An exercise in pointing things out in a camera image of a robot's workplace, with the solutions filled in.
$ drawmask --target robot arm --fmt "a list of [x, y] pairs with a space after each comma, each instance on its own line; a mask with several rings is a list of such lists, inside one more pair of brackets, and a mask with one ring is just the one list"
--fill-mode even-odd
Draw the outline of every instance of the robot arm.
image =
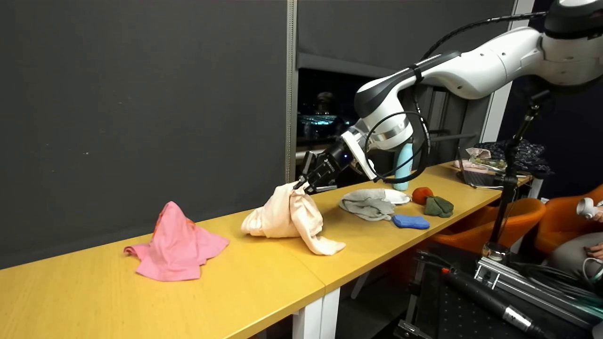
[[503, 84], [537, 75], [558, 86], [577, 86], [603, 73], [603, 1], [560, 0], [545, 18], [545, 33], [534, 28], [505, 32], [469, 52], [426, 58], [392, 75], [366, 82], [355, 97], [358, 122], [317, 158], [304, 177], [309, 186], [334, 178], [353, 152], [368, 178], [377, 173], [368, 160], [373, 148], [392, 150], [413, 135], [398, 94], [419, 82], [445, 86], [466, 99], [479, 99]]

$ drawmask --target wooden tabletop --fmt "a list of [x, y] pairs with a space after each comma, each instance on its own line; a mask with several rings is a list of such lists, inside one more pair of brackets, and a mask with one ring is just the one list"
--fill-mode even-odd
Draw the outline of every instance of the wooden tabletop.
[[[249, 210], [241, 210], [198, 222], [230, 239], [223, 254], [202, 265], [198, 280], [157, 282], [136, 274], [138, 259], [123, 248], [151, 235], [0, 269], [0, 337], [251, 337], [500, 197], [500, 190], [469, 188], [449, 167], [436, 165], [415, 178], [409, 192], [432, 186], [454, 203], [454, 214], [428, 216], [428, 231], [364, 222], [338, 207], [345, 193], [377, 186], [387, 184], [364, 182], [315, 195], [324, 235], [347, 242], [334, 256], [311, 254], [302, 239], [243, 235]], [[420, 207], [407, 203], [398, 212], [420, 214]]]

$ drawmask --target black cable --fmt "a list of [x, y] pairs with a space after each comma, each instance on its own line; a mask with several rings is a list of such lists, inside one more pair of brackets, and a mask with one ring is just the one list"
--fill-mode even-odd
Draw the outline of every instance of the black cable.
[[[383, 122], [387, 122], [388, 118], [398, 116], [398, 114], [419, 114], [419, 116], [420, 116], [420, 126], [422, 126], [422, 131], [424, 131], [424, 137], [426, 137], [426, 139], [420, 143], [419, 154], [422, 154], [426, 148], [432, 146], [432, 145], [430, 145], [428, 126], [426, 126], [422, 114], [417, 112], [417, 111], [400, 111], [400, 112], [394, 112], [394, 114], [388, 114], [388, 116], [381, 118], [381, 120], [368, 131], [368, 135], [366, 135], [366, 139], [364, 139], [364, 146], [362, 146], [364, 152], [368, 152], [370, 141], [371, 141], [371, 135], [375, 133], [375, 129], [377, 129]], [[420, 169], [419, 173], [413, 171], [411, 175], [402, 177], [402, 178], [387, 178], [387, 175], [396, 173], [402, 165], [405, 165], [407, 161], [411, 161], [411, 160], [415, 160], [415, 158], [417, 158], [417, 152], [413, 150], [413, 156], [411, 156], [409, 160], [402, 161], [398, 167], [394, 167], [394, 169], [390, 169], [390, 171], [387, 171], [387, 173], [377, 173], [377, 169], [373, 167], [371, 161], [368, 161], [368, 165], [370, 165], [371, 171], [377, 175], [375, 180], [381, 180], [381, 178], [383, 178], [385, 182], [405, 182], [405, 180], [411, 180], [411, 178], [419, 177], [422, 169]]]
[[437, 263], [437, 267], [453, 267], [453, 263], [449, 259], [445, 259], [443, 256], [436, 254], [436, 252], [428, 252], [428, 250], [417, 250], [419, 256], [422, 256], [424, 259], [432, 259], [434, 263]]
[[394, 167], [390, 173], [381, 175], [385, 182], [407, 182], [407, 180], [413, 180], [415, 177], [419, 177], [428, 167], [426, 160], [430, 158], [430, 152], [432, 152], [432, 133], [430, 133], [426, 118], [420, 112], [420, 105], [419, 105], [419, 99], [417, 99], [417, 84], [413, 88], [409, 88], [407, 94], [409, 94], [409, 97], [411, 97], [411, 101], [415, 105], [415, 111], [411, 111], [411, 114], [419, 116], [419, 124], [420, 124], [420, 129], [422, 129], [422, 135], [424, 135], [424, 141], [419, 146], [419, 156], [420, 156], [419, 160], [420, 161], [419, 161], [417, 169], [413, 173], [405, 175], [405, 177], [396, 177], [396, 178], [388, 178], [387, 177], [387, 175], [396, 173], [407, 161], [415, 160], [417, 152], [413, 150], [413, 156], [409, 160], [398, 163], [398, 167]]
[[469, 22], [469, 24], [464, 24], [453, 32], [449, 32], [447, 35], [439, 37], [430, 48], [428, 52], [422, 56], [422, 58], [428, 58], [434, 54], [434, 50], [445, 43], [447, 39], [451, 39], [453, 35], [456, 33], [462, 33], [466, 30], [471, 30], [475, 26], [486, 26], [486, 24], [496, 24], [496, 22], [509, 22], [509, 20], [526, 20], [526, 18], [535, 18], [535, 16], [545, 16], [547, 11], [535, 11], [535, 13], [522, 13], [522, 15], [503, 15], [503, 16], [490, 16], [486, 20], [477, 20], [477, 22]]

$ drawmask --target wall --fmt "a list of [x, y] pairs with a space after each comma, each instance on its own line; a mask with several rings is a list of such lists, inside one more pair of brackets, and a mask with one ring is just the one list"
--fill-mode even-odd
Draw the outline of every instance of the wall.
[[[298, 65], [381, 77], [424, 58], [449, 32], [509, 15], [509, 0], [300, 0]], [[469, 50], [509, 22], [466, 30], [436, 52]]]
[[0, 267], [257, 207], [285, 178], [285, 1], [4, 0]]

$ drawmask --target chair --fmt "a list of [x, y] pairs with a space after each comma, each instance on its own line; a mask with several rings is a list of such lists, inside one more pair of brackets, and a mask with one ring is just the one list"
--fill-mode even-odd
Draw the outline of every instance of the chair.
[[547, 203], [547, 212], [541, 224], [534, 229], [530, 242], [532, 250], [549, 256], [562, 242], [590, 231], [601, 231], [603, 224], [586, 220], [577, 214], [577, 205], [583, 197], [592, 197], [596, 203], [603, 199], [603, 184], [583, 195], [560, 195]]
[[[541, 222], [545, 210], [545, 203], [535, 197], [511, 201], [507, 205], [498, 244], [511, 248], [515, 241], [522, 239], [534, 225]], [[483, 248], [492, 235], [496, 214], [498, 207], [485, 207], [466, 220], [437, 233], [434, 241], [471, 254], [483, 254]]]

